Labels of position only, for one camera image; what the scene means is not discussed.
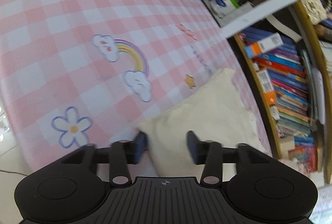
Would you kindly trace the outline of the cream t-shirt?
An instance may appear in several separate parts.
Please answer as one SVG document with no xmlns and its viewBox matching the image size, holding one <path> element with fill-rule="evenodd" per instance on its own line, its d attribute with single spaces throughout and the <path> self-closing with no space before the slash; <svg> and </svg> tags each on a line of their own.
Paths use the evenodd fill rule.
<svg viewBox="0 0 332 224">
<path fill-rule="evenodd" d="M 197 92 L 139 125 L 148 137 L 149 154 L 160 177 L 201 177 L 203 166 L 193 163 L 187 147 L 188 131 L 224 147 L 245 143 L 266 151 L 259 141 L 256 117 L 244 106 L 232 82 L 234 73 L 219 69 Z"/>
</svg>

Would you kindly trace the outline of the cream square pen holder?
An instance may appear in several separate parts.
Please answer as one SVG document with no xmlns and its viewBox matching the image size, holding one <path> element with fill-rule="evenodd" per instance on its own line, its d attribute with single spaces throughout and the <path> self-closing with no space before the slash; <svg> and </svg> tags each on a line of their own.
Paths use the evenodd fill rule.
<svg viewBox="0 0 332 224">
<path fill-rule="evenodd" d="M 295 149 L 294 136 L 284 136 L 279 138 L 280 150 L 282 152 L 288 152 Z"/>
</svg>

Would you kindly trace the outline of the lying white orange toothpaste box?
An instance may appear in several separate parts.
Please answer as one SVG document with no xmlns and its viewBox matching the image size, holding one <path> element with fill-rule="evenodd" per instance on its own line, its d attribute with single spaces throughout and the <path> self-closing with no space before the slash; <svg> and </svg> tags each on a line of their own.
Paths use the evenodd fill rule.
<svg viewBox="0 0 332 224">
<path fill-rule="evenodd" d="M 269 106 L 275 105 L 277 103 L 277 96 L 272 85 L 271 78 L 266 69 L 261 69 L 257 72 L 259 82 L 261 83 L 265 100 Z"/>
</svg>

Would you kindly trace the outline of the pink checkered tablecloth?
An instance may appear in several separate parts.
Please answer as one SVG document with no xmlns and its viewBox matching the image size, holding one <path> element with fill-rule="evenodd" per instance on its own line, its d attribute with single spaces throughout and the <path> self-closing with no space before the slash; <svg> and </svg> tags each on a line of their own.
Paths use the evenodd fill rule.
<svg viewBox="0 0 332 224">
<path fill-rule="evenodd" d="M 1 97 L 34 171 L 130 139 L 225 69 L 236 142 L 270 152 L 251 88 L 201 0 L 1 0 Z"/>
</svg>

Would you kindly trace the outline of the row of colourful books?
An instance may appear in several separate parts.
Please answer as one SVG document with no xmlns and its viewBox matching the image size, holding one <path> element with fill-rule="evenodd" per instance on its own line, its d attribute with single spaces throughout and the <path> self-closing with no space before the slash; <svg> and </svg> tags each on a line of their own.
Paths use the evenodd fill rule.
<svg viewBox="0 0 332 224">
<path fill-rule="evenodd" d="M 245 50 L 246 46 L 275 33 L 280 34 L 283 45 L 249 60 L 256 73 L 266 69 L 271 78 L 277 103 L 270 106 L 270 113 L 278 137 L 294 136 L 295 149 L 281 151 L 282 157 L 298 163 L 303 173 L 320 172 L 322 142 L 316 134 L 318 112 L 315 86 L 311 80 L 311 60 L 307 51 L 297 43 L 302 38 L 297 33 L 289 37 L 281 32 L 256 27 L 244 29 L 239 37 Z"/>
</svg>

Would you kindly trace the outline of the tall white orange toothpaste box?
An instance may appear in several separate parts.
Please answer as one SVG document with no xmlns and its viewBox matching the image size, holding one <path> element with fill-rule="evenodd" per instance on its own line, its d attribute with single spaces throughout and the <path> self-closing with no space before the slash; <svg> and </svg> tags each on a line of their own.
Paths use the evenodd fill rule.
<svg viewBox="0 0 332 224">
<path fill-rule="evenodd" d="M 266 38 L 254 42 L 245 47 L 245 52 L 249 58 L 257 57 L 261 54 L 274 50 L 283 45 L 280 34 L 275 33 Z"/>
</svg>

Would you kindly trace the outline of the wooden bookshelf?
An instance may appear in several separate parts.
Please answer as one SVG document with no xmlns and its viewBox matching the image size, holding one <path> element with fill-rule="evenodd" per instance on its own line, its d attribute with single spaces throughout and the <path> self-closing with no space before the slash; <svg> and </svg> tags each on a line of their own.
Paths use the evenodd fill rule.
<svg viewBox="0 0 332 224">
<path fill-rule="evenodd" d="M 267 0 L 224 0 L 235 9 L 217 15 L 229 27 Z M 331 184 L 331 84 L 319 36 L 311 21 L 312 0 L 276 0 L 227 39 L 262 117 L 266 143 L 277 158 L 296 157 Z"/>
</svg>

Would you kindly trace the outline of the white tablet on books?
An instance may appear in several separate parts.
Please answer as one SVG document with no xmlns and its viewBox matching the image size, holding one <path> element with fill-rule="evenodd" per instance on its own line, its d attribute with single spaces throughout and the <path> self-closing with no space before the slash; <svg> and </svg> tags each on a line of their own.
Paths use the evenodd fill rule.
<svg viewBox="0 0 332 224">
<path fill-rule="evenodd" d="M 318 112 L 318 120 L 322 125 L 326 123 L 326 109 L 325 109 L 325 93 L 323 88 L 323 78 L 321 72 L 312 67 L 312 75 L 314 79 L 315 86 L 315 96 L 317 103 L 317 112 Z"/>
</svg>

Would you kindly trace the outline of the white green lidded can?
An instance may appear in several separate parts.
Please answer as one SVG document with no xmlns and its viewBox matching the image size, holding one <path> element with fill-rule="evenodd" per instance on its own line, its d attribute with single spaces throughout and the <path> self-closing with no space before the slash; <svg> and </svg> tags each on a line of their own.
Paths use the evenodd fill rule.
<svg viewBox="0 0 332 224">
<path fill-rule="evenodd" d="M 224 18 L 239 8 L 237 0 L 211 0 L 210 6 L 212 11 L 219 17 Z"/>
</svg>

